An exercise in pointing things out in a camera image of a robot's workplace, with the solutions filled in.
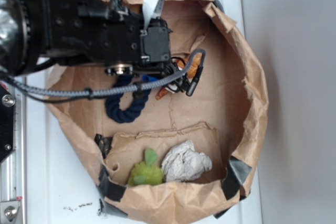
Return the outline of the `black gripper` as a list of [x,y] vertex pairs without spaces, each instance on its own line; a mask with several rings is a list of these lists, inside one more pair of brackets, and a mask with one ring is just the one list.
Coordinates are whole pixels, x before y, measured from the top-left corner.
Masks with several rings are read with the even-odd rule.
[[38,55],[61,66],[160,73],[172,61],[166,21],[151,18],[146,26],[122,0],[41,0],[41,10]]

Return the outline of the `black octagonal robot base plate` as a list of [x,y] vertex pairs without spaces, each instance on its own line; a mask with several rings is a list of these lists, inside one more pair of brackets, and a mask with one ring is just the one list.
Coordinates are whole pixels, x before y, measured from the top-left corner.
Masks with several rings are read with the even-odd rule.
[[1,84],[1,163],[9,156],[14,148],[14,115],[16,100]]

